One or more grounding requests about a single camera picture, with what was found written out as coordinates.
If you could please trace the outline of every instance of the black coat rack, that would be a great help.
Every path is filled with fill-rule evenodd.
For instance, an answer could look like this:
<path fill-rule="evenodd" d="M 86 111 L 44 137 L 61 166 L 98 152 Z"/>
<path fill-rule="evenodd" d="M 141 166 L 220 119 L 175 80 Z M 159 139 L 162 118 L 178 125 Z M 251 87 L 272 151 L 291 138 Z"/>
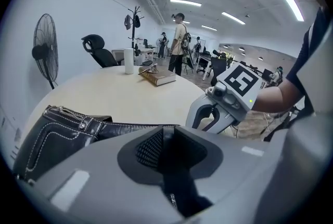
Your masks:
<path fill-rule="evenodd" d="M 141 12 L 140 10 L 140 6 L 135 6 L 135 9 L 134 9 L 134 11 L 132 11 L 132 10 L 130 10 L 130 9 L 128 9 L 129 11 L 131 11 L 132 13 L 133 13 L 133 18 L 131 18 L 132 19 L 132 21 L 133 21 L 133 27 L 132 27 L 132 38 L 131 37 L 129 37 L 129 39 L 131 39 L 132 40 L 132 48 L 134 48 L 134 40 L 135 39 L 138 39 L 138 38 L 135 38 L 135 16 L 139 13 L 139 12 Z"/>

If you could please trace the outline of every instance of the book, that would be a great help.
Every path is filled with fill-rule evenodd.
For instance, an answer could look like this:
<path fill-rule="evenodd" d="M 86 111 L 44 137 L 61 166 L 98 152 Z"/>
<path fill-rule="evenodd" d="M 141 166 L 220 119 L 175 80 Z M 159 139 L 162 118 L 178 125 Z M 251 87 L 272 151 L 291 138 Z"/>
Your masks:
<path fill-rule="evenodd" d="M 149 67 L 140 67 L 139 73 L 144 71 Z M 160 67 L 157 67 L 159 70 L 158 73 L 144 72 L 141 74 L 144 78 L 155 84 L 156 86 L 164 85 L 170 82 L 176 81 L 176 74 L 168 70 L 162 70 Z"/>

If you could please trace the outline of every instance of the paper towel roll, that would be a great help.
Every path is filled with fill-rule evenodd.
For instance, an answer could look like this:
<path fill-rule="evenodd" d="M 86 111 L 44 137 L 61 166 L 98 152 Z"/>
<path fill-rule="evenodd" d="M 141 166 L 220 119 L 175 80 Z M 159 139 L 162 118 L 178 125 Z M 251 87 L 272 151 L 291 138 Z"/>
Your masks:
<path fill-rule="evenodd" d="M 124 50 L 124 63 L 125 63 L 125 73 L 134 73 L 134 50 L 132 48 L 126 48 Z"/>

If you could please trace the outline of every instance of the man in beige shirt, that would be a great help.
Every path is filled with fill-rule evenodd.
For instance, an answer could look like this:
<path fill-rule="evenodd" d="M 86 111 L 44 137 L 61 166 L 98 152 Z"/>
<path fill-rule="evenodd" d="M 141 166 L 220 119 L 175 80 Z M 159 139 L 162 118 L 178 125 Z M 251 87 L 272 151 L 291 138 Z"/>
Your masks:
<path fill-rule="evenodd" d="M 175 16 L 175 23 L 177 24 L 175 37 L 171 45 L 171 59 L 169 63 L 169 71 L 173 72 L 175 69 L 176 74 L 179 76 L 182 73 L 182 62 L 184 51 L 182 50 L 181 43 L 183 41 L 184 35 L 186 34 L 186 26 L 183 24 L 185 16 L 181 13 Z"/>

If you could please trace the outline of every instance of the fluorescent light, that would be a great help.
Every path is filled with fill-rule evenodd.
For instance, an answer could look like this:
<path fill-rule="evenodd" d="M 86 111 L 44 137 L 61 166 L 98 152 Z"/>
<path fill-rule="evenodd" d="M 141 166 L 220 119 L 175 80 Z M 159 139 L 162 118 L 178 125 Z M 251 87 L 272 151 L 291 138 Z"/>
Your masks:
<path fill-rule="evenodd" d="M 207 29 L 210 29 L 210 30 L 217 31 L 215 28 L 207 27 L 207 26 L 204 26 L 204 25 L 202 25 L 201 27 L 203 27 L 203 28 L 207 28 Z"/>
<path fill-rule="evenodd" d="M 245 24 L 245 23 L 242 22 L 241 20 L 237 19 L 236 17 L 234 17 L 234 16 L 232 16 L 232 15 L 230 15 L 230 14 L 227 14 L 226 12 L 223 12 L 222 15 L 224 15 L 224 16 L 226 16 L 226 17 L 229 17 L 229 18 L 231 18 L 231 19 L 233 19 L 233 20 L 235 20 L 236 22 L 239 22 L 239 23 L 241 23 L 241 24 Z"/>
<path fill-rule="evenodd" d="M 170 0 L 170 1 L 175 2 L 175 3 L 183 3 L 183 4 L 189 4 L 189 5 L 201 7 L 201 4 L 196 3 L 196 2 L 188 2 L 188 1 L 181 1 L 181 0 Z"/>
<path fill-rule="evenodd" d="M 175 20 L 173 19 L 173 21 L 175 22 Z M 187 22 L 187 21 L 183 21 L 183 23 L 190 23 L 190 22 Z"/>
<path fill-rule="evenodd" d="M 304 18 L 296 2 L 294 0 L 286 0 L 286 2 L 289 4 L 290 8 L 292 9 L 293 14 L 295 14 L 296 19 L 300 22 L 304 22 Z"/>

